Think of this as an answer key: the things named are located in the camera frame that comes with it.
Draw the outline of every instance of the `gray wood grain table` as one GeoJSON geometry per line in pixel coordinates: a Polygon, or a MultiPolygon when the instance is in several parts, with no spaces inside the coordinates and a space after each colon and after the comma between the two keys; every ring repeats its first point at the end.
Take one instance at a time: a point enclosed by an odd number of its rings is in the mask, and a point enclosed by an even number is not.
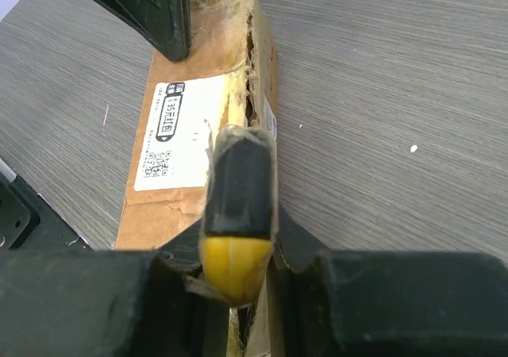
{"type": "MultiPolygon", "coordinates": [[[[339,248],[508,260],[508,0],[262,2],[295,219],[339,248]]],[[[94,248],[115,239],[151,53],[91,0],[0,24],[0,155],[94,248]]]]}

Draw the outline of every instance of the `cardboard box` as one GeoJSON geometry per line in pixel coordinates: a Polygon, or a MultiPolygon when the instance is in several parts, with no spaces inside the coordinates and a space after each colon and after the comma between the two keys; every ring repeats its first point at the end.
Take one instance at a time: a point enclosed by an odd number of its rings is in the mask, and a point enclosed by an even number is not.
{"type": "Polygon", "coordinates": [[[158,248],[200,218],[210,140],[226,125],[276,137],[277,56],[259,0],[191,0],[190,56],[153,55],[117,249],[158,248]]]}

